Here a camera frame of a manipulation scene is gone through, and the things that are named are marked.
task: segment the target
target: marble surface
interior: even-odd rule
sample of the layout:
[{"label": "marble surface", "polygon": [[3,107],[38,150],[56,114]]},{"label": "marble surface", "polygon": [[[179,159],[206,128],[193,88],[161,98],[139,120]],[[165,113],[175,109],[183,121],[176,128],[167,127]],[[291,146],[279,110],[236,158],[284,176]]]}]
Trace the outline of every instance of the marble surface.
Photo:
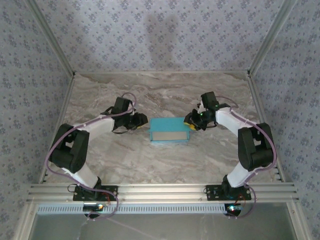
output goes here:
[{"label": "marble surface", "polygon": [[[185,117],[209,91],[233,99],[238,113],[257,121],[244,79],[244,74],[226,73],[77,74],[64,121],[88,121],[125,92],[136,95],[137,111],[148,118]],[[148,129],[149,124],[122,135],[110,132],[90,142],[86,162],[102,183],[220,183],[238,163],[237,138],[223,126],[192,132],[188,143],[166,144],[151,143]],[[252,181],[274,179],[267,171]],[[49,175],[47,182],[69,181]]]}]

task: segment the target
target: patterned wallpaper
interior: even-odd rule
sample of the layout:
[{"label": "patterned wallpaper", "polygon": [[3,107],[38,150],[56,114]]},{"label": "patterned wallpaper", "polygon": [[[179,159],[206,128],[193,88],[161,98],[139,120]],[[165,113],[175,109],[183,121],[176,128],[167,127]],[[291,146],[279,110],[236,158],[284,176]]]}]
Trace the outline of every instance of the patterned wallpaper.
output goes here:
[{"label": "patterned wallpaper", "polygon": [[283,161],[320,239],[320,2],[299,0],[254,77]]},{"label": "patterned wallpaper", "polygon": [[20,0],[0,1],[0,239],[40,177],[69,79]]},{"label": "patterned wallpaper", "polygon": [[246,70],[283,0],[37,0],[74,71]]}]

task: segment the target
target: black mounting plate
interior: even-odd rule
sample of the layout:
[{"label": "black mounting plate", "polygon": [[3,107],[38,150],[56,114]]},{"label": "black mounting plate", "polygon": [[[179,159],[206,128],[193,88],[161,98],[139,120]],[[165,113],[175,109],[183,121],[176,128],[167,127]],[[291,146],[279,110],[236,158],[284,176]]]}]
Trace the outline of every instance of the black mounting plate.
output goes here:
[{"label": "black mounting plate", "polygon": [[[244,186],[237,187],[238,194],[242,195],[245,200],[251,200],[251,193],[248,188]],[[237,198],[230,198],[226,196],[223,192],[221,185],[206,185],[203,192],[206,194],[206,199],[208,201],[228,201],[237,200]]]},{"label": "black mounting plate", "polygon": [[[107,190],[109,192],[114,193],[118,196],[118,186],[116,185],[102,185],[99,187],[101,190]],[[102,193],[94,200],[97,202],[108,202],[108,197],[110,202],[115,202],[116,199],[111,194]],[[86,192],[80,186],[76,186],[73,192],[73,201],[75,202],[85,202],[85,201],[92,201],[92,198],[88,198],[86,196]]]}]

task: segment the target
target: blue box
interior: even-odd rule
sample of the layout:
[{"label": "blue box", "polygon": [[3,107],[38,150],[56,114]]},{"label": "blue box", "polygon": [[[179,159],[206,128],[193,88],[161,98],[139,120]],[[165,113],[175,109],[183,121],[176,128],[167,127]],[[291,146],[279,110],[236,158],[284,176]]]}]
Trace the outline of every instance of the blue box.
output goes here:
[{"label": "blue box", "polygon": [[184,117],[159,117],[150,119],[150,140],[153,143],[188,142],[190,131]]}]

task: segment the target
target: perforated metal strip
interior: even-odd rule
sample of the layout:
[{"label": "perforated metal strip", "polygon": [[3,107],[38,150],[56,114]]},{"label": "perforated metal strip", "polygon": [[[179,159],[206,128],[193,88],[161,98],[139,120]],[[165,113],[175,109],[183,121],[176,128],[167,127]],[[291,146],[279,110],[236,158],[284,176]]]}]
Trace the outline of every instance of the perforated metal strip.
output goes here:
[{"label": "perforated metal strip", "polygon": [[[108,214],[115,205],[105,206],[102,213]],[[193,203],[193,204],[122,204],[117,214],[221,214],[225,213],[222,203]],[[37,214],[83,214],[83,204],[40,204]]]}]

